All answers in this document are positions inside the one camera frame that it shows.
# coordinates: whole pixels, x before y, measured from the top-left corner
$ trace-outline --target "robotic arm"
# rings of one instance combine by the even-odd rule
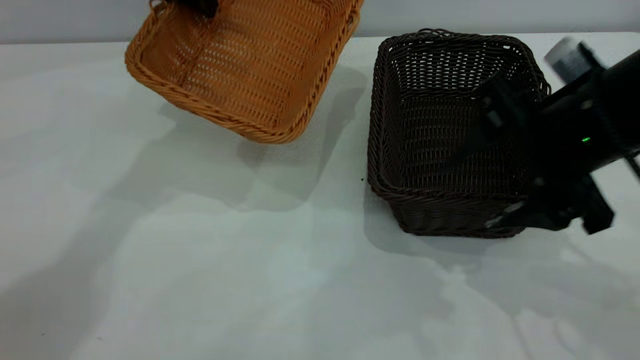
[[[561,230],[574,218],[593,234],[611,226],[614,212],[590,173],[625,158],[640,179],[640,51],[610,69],[570,38],[545,58],[567,85],[532,110],[522,84],[488,82],[486,115],[452,157],[455,165],[496,143],[507,132],[524,142],[532,190],[486,227],[526,226]]]

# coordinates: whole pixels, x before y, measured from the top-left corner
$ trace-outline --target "dark brown wicker basket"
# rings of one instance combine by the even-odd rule
[[[408,233],[507,238],[485,229],[529,187],[518,142],[505,141],[444,172],[482,113],[481,85],[518,78],[532,105],[550,93],[531,50],[513,37],[424,29],[380,45],[369,130],[369,184]]]

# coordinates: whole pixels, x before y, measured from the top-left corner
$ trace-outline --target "table surface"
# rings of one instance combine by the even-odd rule
[[[573,34],[612,65],[637,33]],[[544,63],[564,35],[516,35]],[[306,133],[259,145],[167,104],[126,44],[0,45],[0,352],[66,359],[635,359],[640,188],[615,227],[403,233],[366,185],[373,63],[345,48]]]

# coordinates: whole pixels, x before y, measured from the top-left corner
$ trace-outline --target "wicker basket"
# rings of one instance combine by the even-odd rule
[[[253,141],[304,132],[364,0],[220,0],[208,19],[151,2],[125,62],[179,108]]]
[[[408,233],[507,238],[522,228],[484,223],[526,198],[526,161],[508,141],[454,169],[444,165],[477,124],[478,99],[492,75],[525,81],[532,105],[550,87],[518,39],[424,29],[380,45],[369,130],[369,184]]]

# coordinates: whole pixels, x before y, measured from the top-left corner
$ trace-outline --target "white wall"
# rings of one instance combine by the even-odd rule
[[[0,43],[126,40],[147,13],[147,0],[1,0]],[[365,0],[362,17],[359,35],[640,31],[640,1]]]

